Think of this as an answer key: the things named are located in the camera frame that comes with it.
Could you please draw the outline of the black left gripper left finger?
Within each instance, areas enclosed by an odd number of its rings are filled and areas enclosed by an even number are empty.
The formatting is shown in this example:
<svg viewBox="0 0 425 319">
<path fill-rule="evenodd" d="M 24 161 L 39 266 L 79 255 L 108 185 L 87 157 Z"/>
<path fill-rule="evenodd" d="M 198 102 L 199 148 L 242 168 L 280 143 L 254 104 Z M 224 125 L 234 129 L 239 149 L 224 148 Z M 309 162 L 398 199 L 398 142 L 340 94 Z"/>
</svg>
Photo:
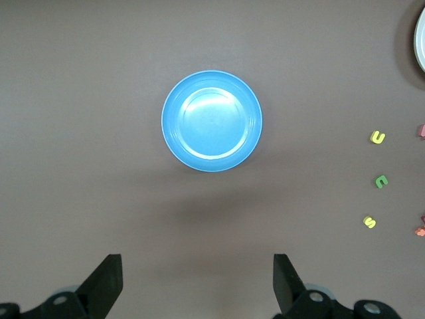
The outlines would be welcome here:
<svg viewBox="0 0 425 319">
<path fill-rule="evenodd" d="M 105 318 L 123 290 L 122 256 L 108 255 L 74 292 L 60 292 L 32 310 L 1 304 L 2 318 Z"/>
</svg>

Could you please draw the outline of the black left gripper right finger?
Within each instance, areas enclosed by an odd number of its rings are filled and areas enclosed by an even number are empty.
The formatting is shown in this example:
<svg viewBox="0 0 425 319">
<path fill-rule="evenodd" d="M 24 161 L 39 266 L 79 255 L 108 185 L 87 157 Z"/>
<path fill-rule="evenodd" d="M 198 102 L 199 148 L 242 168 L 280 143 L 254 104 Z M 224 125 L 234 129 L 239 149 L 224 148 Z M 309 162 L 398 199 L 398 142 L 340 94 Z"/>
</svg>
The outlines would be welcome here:
<svg viewBox="0 0 425 319">
<path fill-rule="evenodd" d="M 388 304 L 377 300 L 359 300 L 352 309 L 349 309 L 320 290 L 306 288 L 285 254 L 274 255 L 273 289 L 280 307 L 280 313 L 275 315 L 276 318 L 393 319 L 400 317 Z"/>
</svg>

